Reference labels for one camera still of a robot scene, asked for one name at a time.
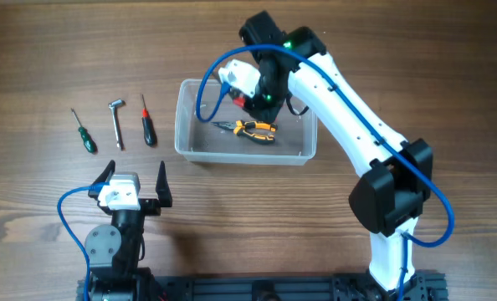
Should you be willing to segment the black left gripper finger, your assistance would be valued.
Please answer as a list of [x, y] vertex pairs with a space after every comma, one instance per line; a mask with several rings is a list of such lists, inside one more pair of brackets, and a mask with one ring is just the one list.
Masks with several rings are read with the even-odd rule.
[[172, 207], [172, 193], [168, 186], [164, 161], [160, 163], [155, 190], [160, 207]]
[[93, 181], [92, 186], [108, 182], [110, 177], [115, 172], [115, 161], [110, 160], [106, 168], [100, 173], [100, 175]]

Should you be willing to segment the green handled screwdriver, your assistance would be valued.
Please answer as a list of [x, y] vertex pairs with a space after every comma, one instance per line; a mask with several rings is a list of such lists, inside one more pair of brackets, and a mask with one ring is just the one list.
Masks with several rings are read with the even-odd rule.
[[73, 108], [71, 108], [70, 110], [73, 114], [74, 119], [76, 120], [76, 122], [78, 124], [78, 132], [80, 134], [81, 140], [83, 141], [85, 149], [91, 154], [96, 153], [97, 146], [96, 146], [96, 143], [93, 141], [90, 133], [87, 131], [86, 128], [84, 128], [84, 126], [82, 126], [82, 124], [79, 120], [79, 117], [76, 114], [75, 110]]

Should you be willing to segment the orange black needle-nose pliers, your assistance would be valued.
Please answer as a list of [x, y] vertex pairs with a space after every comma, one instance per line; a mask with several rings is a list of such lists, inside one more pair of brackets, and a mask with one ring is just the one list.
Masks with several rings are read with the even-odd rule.
[[213, 125], [223, 130], [232, 131], [238, 137], [244, 137], [259, 145], [271, 145], [275, 143], [274, 133], [278, 126], [274, 123], [263, 121], [216, 121]]

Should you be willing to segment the black red handled screwdriver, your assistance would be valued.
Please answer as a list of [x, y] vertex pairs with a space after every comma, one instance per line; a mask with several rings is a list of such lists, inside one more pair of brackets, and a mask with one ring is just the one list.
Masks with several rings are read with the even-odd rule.
[[154, 130], [153, 122], [151, 120], [149, 112], [146, 108], [146, 102], [143, 94], [141, 94], [141, 101], [143, 104], [143, 109], [141, 111], [142, 113], [141, 121], [143, 125], [144, 140], [148, 146], [153, 147], [157, 144], [156, 132]]

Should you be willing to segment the silver L-shaped socket wrench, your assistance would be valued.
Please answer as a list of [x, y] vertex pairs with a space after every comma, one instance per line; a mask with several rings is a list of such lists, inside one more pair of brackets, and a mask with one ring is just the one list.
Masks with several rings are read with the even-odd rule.
[[109, 107], [111, 115], [112, 115], [113, 125], [115, 128], [116, 145], [120, 151], [124, 150], [124, 146], [123, 146], [123, 141], [122, 141], [121, 132], [120, 132], [120, 124], [119, 124], [119, 120], [118, 120], [117, 109], [125, 104], [126, 103], [123, 99], [117, 99], [117, 100], [114, 100], [108, 104], [108, 107]]

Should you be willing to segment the red handled snips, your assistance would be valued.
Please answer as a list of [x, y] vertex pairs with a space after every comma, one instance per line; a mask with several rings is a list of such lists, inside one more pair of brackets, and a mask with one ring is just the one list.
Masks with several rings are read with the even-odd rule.
[[245, 102], [246, 98], [242, 95], [233, 98], [233, 103], [240, 108], [243, 108], [245, 106]]

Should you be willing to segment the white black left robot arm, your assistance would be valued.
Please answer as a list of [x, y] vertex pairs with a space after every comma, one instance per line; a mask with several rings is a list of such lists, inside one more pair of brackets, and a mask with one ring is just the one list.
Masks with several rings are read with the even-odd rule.
[[110, 216], [110, 223], [95, 227], [85, 239], [88, 269], [78, 282], [76, 299], [83, 300], [167, 300], [167, 293], [149, 268], [140, 268], [145, 257], [145, 218], [159, 216], [172, 206], [165, 164], [159, 165], [156, 198], [140, 198], [140, 180], [135, 172], [107, 167], [88, 189], [88, 197]]

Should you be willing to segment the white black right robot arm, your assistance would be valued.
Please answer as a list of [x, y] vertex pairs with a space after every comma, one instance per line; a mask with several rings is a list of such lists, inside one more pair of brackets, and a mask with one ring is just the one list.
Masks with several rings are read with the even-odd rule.
[[414, 228], [433, 192], [432, 149], [383, 122], [346, 82], [310, 28], [286, 33], [263, 11], [246, 20], [239, 37], [258, 65], [238, 72], [243, 109], [272, 123], [295, 97], [316, 114], [359, 177], [349, 204], [370, 233], [369, 274], [388, 293], [407, 291], [415, 274]]

